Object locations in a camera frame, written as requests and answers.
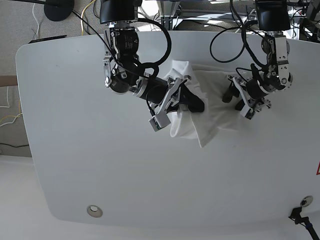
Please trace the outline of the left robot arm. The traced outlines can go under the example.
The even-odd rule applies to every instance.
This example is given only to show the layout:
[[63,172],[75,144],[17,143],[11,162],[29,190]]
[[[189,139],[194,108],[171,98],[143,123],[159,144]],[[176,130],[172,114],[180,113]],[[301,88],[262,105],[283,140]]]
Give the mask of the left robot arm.
[[[244,21],[236,11],[234,3],[229,2],[230,11],[239,21],[242,48],[253,60],[249,71],[252,76],[248,79],[241,74],[230,77],[230,85],[223,94],[222,101],[230,103],[233,98],[240,98],[235,109],[245,114],[254,114],[263,107],[270,108],[271,103],[266,96],[277,91],[288,89],[293,82],[289,70],[288,56],[290,46],[284,32],[290,29],[288,5],[285,0],[256,0],[254,2],[256,20]],[[257,25],[265,35],[261,40],[262,51],[266,62],[258,60],[247,41],[247,31]]]

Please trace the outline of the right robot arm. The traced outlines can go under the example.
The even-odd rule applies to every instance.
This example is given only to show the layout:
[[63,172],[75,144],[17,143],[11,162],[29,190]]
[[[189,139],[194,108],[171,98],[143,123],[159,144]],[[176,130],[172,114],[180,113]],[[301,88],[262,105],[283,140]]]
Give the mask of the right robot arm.
[[[140,0],[102,0],[100,24],[109,29],[104,33],[105,86],[117,94],[132,92],[145,100],[152,116],[175,112],[181,105],[192,113],[202,113],[205,103],[186,86],[186,79],[163,80],[159,67],[170,56],[172,39],[158,22],[138,17]],[[159,27],[166,39],[164,55],[155,62],[140,62],[137,54],[139,37],[131,23],[148,23]]]

